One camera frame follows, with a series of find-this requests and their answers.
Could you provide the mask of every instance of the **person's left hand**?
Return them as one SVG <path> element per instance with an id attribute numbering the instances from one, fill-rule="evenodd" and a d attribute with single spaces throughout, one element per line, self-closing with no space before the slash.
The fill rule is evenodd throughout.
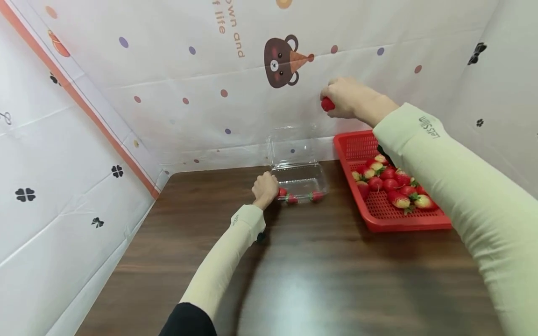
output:
<path id="1" fill-rule="evenodd" d="M 262 211 L 265 210 L 278 194 L 277 178 L 266 171 L 263 175 L 258 176 L 254 182 L 252 193 L 256 198 L 253 204 Z"/>

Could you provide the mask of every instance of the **orange stripe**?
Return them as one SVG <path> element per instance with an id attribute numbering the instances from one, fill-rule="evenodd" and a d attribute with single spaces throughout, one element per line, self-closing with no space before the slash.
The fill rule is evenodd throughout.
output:
<path id="1" fill-rule="evenodd" d="M 0 12 L 2 15 L 9 21 L 9 23 L 15 28 L 17 33 L 26 41 L 30 48 L 35 52 L 35 54 L 41 59 L 41 61 L 50 69 L 50 71 L 56 76 L 62 87 L 67 91 L 71 98 L 77 103 L 78 106 L 90 117 L 90 119 L 97 125 L 101 130 L 105 138 L 110 142 L 112 147 L 118 152 L 119 156 L 127 163 L 129 167 L 133 170 L 135 175 L 140 179 L 140 181 L 146 186 L 151 196 L 155 199 L 159 197 L 159 191 L 154 187 L 153 182 L 150 181 L 138 167 L 135 161 L 129 156 L 129 154 L 122 148 L 122 145 L 116 141 L 116 139 L 110 134 L 107 128 L 95 115 L 93 110 L 86 104 L 84 99 L 79 95 L 75 90 L 73 85 L 69 83 L 67 78 L 63 75 L 62 71 L 56 66 L 54 61 L 45 53 L 41 46 L 34 39 L 32 34 L 26 29 L 23 23 L 19 20 L 17 15 L 11 10 L 9 5 L 5 0 L 0 0 Z"/>

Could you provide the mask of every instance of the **cream-colored arm sleeve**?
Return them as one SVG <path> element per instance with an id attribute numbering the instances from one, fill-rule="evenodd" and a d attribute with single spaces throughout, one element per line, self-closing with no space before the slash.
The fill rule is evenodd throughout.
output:
<path id="1" fill-rule="evenodd" d="M 243 205 L 198 267 L 180 303 L 197 306 L 213 321 L 239 260 L 264 230 L 263 211 L 255 205 Z"/>
<path id="2" fill-rule="evenodd" d="M 506 334 L 538 335 L 538 201 L 410 104 L 373 132 L 394 164 L 413 175 L 451 219 L 478 263 Z"/>

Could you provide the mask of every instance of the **white backdrop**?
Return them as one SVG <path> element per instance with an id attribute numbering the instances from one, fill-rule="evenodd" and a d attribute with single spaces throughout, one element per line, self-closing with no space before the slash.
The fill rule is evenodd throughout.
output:
<path id="1" fill-rule="evenodd" d="M 154 199 L 1 16 L 0 73 L 0 334 L 71 335 Z"/>
<path id="2" fill-rule="evenodd" d="M 444 116 L 458 141 L 538 198 L 538 3 L 502 2 Z"/>
<path id="3" fill-rule="evenodd" d="M 318 93 L 336 76 L 355 76 L 399 103 L 436 113 L 459 84 L 497 4 L 12 2 L 21 11 L 31 6 L 24 15 L 36 33 L 50 41 L 49 28 L 80 66 L 82 72 L 71 78 L 89 77 L 172 173 L 265 165 L 263 144 L 269 131 L 304 123 L 318 125 L 324 144 L 320 159 L 330 158 L 332 135 L 364 127 L 331 120 L 321 111 Z M 297 43 L 287 47 L 282 40 L 289 35 Z M 280 60 L 280 69 L 269 70 L 267 77 L 271 59 L 265 60 L 265 49 L 272 39 L 282 42 L 271 56 Z M 308 61 L 290 66 L 291 51 Z M 299 66 L 295 85 L 270 85 L 268 78 L 275 76 L 295 83 L 292 68 Z"/>

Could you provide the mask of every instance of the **wooden table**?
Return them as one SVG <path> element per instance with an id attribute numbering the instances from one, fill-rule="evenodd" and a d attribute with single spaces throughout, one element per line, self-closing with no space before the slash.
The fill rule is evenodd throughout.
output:
<path id="1" fill-rule="evenodd" d="M 219 335 L 502 335 L 455 231 L 372 234 L 339 163 L 323 166 L 321 203 L 266 211 L 267 239 L 237 267 Z M 157 335 L 266 169 L 172 176 L 77 335 Z"/>

